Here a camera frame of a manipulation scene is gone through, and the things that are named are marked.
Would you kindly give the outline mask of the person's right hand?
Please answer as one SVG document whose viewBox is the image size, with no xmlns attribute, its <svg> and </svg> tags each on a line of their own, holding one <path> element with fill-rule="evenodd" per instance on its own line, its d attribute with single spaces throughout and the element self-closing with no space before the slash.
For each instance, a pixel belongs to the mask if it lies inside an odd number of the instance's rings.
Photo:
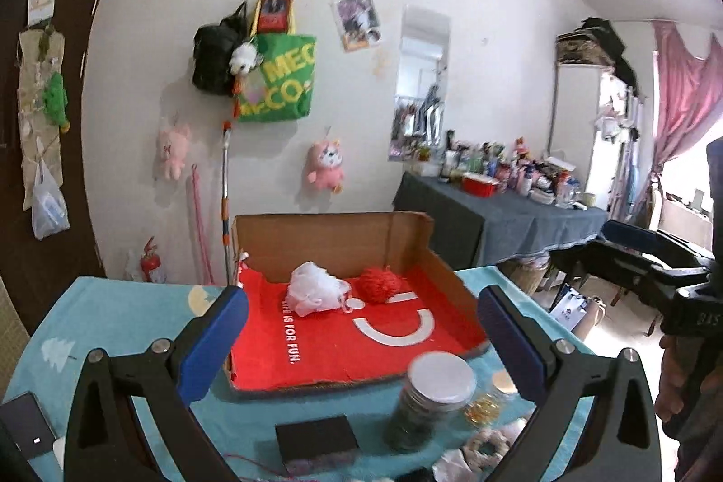
<svg viewBox="0 0 723 482">
<path fill-rule="evenodd" d="M 696 402 L 686 396 L 687 384 L 692 382 L 692 370 L 701 344 L 685 339 L 678 342 L 673 335 L 664 335 L 659 342 L 663 352 L 659 392 L 654 409 L 663 423 L 667 437 L 680 443 L 709 442 L 719 437 L 722 417 L 721 408 L 722 372 L 721 366 L 714 366 L 702 379 L 700 396 Z"/>
</svg>

